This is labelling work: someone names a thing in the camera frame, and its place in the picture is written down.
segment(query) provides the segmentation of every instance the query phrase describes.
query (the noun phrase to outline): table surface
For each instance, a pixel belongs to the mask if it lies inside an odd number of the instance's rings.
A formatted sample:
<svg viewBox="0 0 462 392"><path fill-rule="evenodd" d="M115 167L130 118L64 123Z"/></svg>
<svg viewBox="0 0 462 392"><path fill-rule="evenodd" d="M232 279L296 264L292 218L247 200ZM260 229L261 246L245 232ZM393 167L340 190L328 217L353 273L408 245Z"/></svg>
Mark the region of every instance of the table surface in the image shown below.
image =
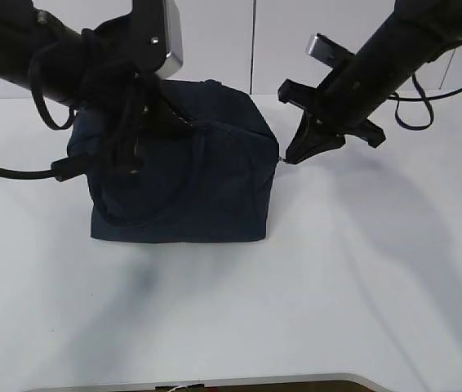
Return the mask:
<svg viewBox="0 0 462 392"><path fill-rule="evenodd" d="M255 101L285 148L300 111ZM462 96L435 108L411 132L386 104L378 150L353 138L280 166L256 244L102 243L84 179L0 180L0 391L341 378L461 392ZM0 100L0 165L47 168L68 135Z"/></svg>

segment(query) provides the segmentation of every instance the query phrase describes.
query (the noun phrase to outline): bag strap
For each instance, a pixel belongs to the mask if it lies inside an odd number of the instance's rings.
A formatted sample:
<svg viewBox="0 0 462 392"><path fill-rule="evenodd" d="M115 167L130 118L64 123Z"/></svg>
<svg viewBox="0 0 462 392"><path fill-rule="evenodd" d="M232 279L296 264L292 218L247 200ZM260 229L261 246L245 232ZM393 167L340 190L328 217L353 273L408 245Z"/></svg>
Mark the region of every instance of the bag strap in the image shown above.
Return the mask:
<svg viewBox="0 0 462 392"><path fill-rule="evenodd" d="M168 205L162 210L138 220L123 220L118 218L108 211L104 201L102 185L100 185L101 181L91 180L89 181L90 192L96 210L108 224L115 226L154 225L160 221L164 221L171 216L174 216L175 214L178 214L192 198L193 193L200 181L205 149L206 137L204 131L197 131L193 136L193 161L185 190L184 192L180 193L180 195L173 202L168 203Z"/></svg>

